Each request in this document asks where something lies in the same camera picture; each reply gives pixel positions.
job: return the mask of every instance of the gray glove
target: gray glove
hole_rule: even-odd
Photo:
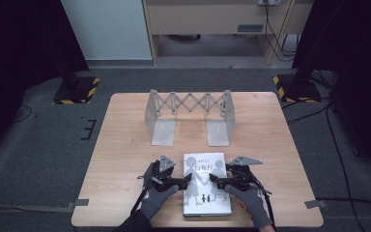
[[[148,220],[152,219],[158,210],[161,208],[162,203],[172,194],[179,190],[178,186],[172,186],[166,191],[158,192],[155,186],[151,186],[146,195],[141,200],[140,211]]]
[[[272,220],[270,220],[267,212],[264,210],[264,201],[261,198],[261,191],[258,188],[250,187],[247,191],[240,191],[227,185],[225,191],[237,196],[242,201],[243,207],[250,214],[255,228],[272,224]]]

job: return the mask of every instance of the black curtain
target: black curtain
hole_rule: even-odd
[[[0,0],[0,136],[25,90],[60,76],[47,55],[42,24],[27,12],[42,20],[73,72],[89,70],[60,0]]]
[[[336,112],[357,155],[371,158],[371,1],[315,0],[293,68],[337,73]]]

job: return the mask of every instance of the wooden table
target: wooden table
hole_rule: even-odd
[[[144,121],[148,97],[148,93],[112,96],[79,194],[89,204],[76,206],[71,218],[74,226],[120,225],[141,191],[143,181],[137,176],[151,162],[164,154],[177,163],[172,176],[182,177],[183,153],[202,152],[223,152],[227,162],[238,155],[262,160],[264,164],[251,166],[251,171],[272,192],[277,226],[323,224],[320,209],[307,209],[304,204],[315,196],[274,93],[232,93],[236,125],[229,147],[209,147],[203,117],[182,118],[183,112],[179,112],[173,146],[152,146]],[[239,200],[233,196],[231,204],[230,217],[184,218],[179,191],[151,223],[153,227],[252,227]]]

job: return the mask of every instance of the book cover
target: book cover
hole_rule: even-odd
[[[192,173],[191,181],[184,191],[185,217],[208,217],[231,215],[230,196],[210,181],[209,174],[227,177],[223,153],[184,154],[184,174]]]

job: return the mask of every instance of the white cabinet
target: white cabinet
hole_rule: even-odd
[[[141,0],[61,0],[86,60],[152,60]]]

